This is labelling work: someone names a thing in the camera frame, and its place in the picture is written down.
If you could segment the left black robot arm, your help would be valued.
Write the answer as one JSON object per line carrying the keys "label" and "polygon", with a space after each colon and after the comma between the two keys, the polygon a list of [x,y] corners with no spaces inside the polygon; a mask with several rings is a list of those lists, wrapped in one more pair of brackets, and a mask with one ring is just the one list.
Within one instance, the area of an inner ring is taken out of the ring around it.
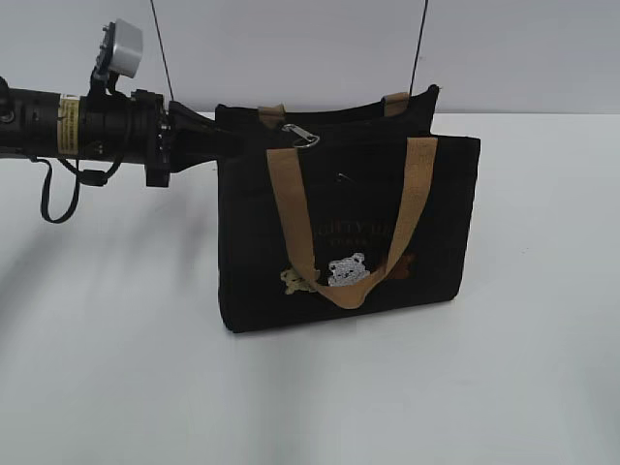
{"label": "left black robot arm", "polygon": [[96,85],[87,95],[1,84],[4,158],[105,162],[107,170],[74,169],[81,183],[104,186],[123,164],[141,165],[149,187],[166,188],[174,173],[241,151],[242,138],[163,95],[130,95]]}

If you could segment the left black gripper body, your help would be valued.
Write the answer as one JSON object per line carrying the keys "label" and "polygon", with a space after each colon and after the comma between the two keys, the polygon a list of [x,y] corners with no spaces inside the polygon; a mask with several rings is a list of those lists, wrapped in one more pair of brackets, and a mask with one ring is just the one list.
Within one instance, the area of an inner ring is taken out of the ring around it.
{"label": "left black gripper body", "polygon": [[221,129],[217,123],[177,101],[170,101],[168,111],[168,152],[170,172],[222,161],[243,151],[243,138]]}

